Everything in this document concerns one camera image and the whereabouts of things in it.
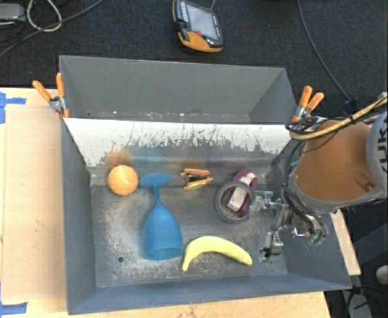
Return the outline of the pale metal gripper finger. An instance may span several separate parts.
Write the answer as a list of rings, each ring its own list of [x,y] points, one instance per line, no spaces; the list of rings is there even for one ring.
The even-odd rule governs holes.
[[[271,228],[265,237],[263,248],[262,248],[262,259],[268,261],[281,254],[284,248],[284,242],[281,238],[281,231],[284,226]]]
[[[250,215],[258,216],[262,211],[280,209],[280,204],[273,200],[273,196],[272,191],[254,191],[250,205]]]

